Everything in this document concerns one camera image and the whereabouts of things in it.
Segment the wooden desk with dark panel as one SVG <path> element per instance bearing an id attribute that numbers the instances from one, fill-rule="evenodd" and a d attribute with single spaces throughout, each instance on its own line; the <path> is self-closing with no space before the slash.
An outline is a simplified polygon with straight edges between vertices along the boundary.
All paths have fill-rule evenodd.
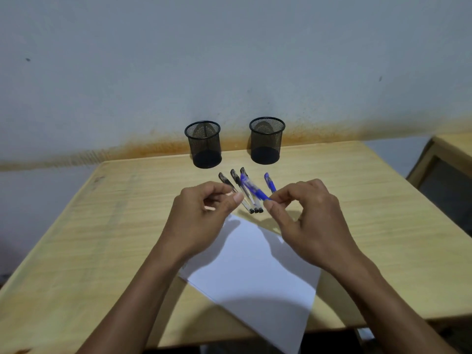
<path id="1" fill-rule="evenodd" d="M 406 179 L 472 238 L 472 131 L 432 136 Z"/>

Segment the person's right forearm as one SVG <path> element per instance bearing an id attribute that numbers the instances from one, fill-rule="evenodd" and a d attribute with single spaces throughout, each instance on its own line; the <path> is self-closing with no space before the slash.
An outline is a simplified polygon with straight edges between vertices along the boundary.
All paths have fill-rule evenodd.
<path id="1" fill-rule="evenodd" d="M 385 354 L 458 354 L 366 256 L 353 256 L 325 269 L 354 301 Z"/>

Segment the white paper sheet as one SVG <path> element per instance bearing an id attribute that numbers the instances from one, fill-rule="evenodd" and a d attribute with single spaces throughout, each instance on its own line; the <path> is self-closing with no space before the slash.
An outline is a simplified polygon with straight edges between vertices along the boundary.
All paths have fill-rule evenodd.
<path id="1" fill-rule="evenodd" d="M 321 272 L 280 235 L 230 215 L 179 275 L 283 354 L 298 354 Z"/>

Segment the person's left forearm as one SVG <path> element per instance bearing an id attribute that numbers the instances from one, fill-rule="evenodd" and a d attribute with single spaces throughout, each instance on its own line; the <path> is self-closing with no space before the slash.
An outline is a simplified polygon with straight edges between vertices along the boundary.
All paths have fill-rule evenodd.
<path id="1" fill-rule="evenodd" d="M 155 247 L 76 354 L 141 354 L 186 256 Z"/>

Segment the black mesh pen holder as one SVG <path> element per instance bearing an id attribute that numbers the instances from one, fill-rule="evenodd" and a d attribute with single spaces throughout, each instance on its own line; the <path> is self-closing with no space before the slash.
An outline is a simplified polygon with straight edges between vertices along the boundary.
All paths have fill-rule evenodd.
<path id="1" fill-rule="evenodd" d="M 197 168 L 213 168 L 221 163 L 221 127 L 214 121 L 199 121 L 188 125 L 188 139 L 192 162 Z"/>
<path id="2" fill-rule="evenodd" d="M 251 159 L 261 165 L 271 165 L 280 159 L 282 134 L 286 124 L 278 118 L 260 117 L 251 120 Z"/>

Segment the person's left hand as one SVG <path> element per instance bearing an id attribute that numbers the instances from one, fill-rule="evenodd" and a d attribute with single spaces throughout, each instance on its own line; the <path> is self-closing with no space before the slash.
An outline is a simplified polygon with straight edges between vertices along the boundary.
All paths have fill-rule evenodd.
<path id="1" fill-rule="evenodd" d="M 174 199 L 154 251 L 166 262 L 181 265 L 207 249 L 221 231 L 210 232 L 207 228 L 207 215 L 214 210 L 207 206 L 207 198 L 230 193 L 231 189 L 213 181 L 182 189 Z"/>

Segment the black gel pen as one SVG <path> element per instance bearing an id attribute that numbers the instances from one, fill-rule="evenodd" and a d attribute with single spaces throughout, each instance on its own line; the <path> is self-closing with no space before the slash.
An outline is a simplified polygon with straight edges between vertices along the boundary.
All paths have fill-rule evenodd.
<path id="1" fill-rule="evenodd" d="M 240 193 L 240 191 L 236 190 L 236 188 L 233 186 L 233 184 L 223 175 L 222 172 L 219 172 L 218 174 L 218 178 L 221 180 L 222 183 L 224 184 L 227 184 L 229 186 L 231 186 L 231 190 L 233 193 Z M 248 204 L 248 202 L 246 200 L 243 200 L 242 201 L 242 205 L 246 208 L 246 210 L 250 213 L 250 214 L 254 214 L 254 209 L 251 207 L 250 204 Z"/>
<path id="2" fill-rule="evenodd" d="M 259 213 L 259 208 L 258 208 L 258 206 L 257 206 L 256 203 L 254 202 L 254 200 L 253 200 L 252 195 L 250 194 L 250 192 L 246 189 L 245 185 L 242 183 L 241 178 L 239 177 L 239 175 L 237 174 L 237 172 L 236 172 L 234 169 L 231 169 L 230 174 L 231 174 L 233 180 L 234 180 L 234 181 L 236 182 L 236 184 L 239 186 L 240 190 L 242 190 L 243 193 L 245 194 L 245 196 L 246 196 L 246 198 L 247 198 L 247 201 L 248 201 L 250 207 L 252 208 L 253 213 Z"/>
<path id="3" fill-rule="evenodd" d="M 245 177 L 248 177 L 244 167 L 240 168 L 240 175 L 244 175 Z M 262 207 L 262 204 L 261 204 L 260 200 L 254 194 L 252 194 L 251 190 L 249 190 L 249 188 L 247 186 L 246 186 L 246 188 L 248 189 L 248 191 L 250 193 L 250 196 L 251 196 L 252 201 L 255 205 L 255 208 L 257 208 L 257 209 L 255 209 L 255 212 L 263 213 L 264 210 L 263 210 L 263 207 Z"/>

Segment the person's right hand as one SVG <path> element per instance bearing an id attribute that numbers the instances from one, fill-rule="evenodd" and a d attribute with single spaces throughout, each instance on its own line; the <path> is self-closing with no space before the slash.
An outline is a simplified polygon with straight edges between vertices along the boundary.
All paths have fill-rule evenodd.
<path id="1" fill-rule="evenodd" d="M 339 200 L 320 179 L 286 185 L 270 196 L 297 222 L 297 235 L 284 240 L 302 259 L 325 270 L 363 255 L 351 235 Z"/>

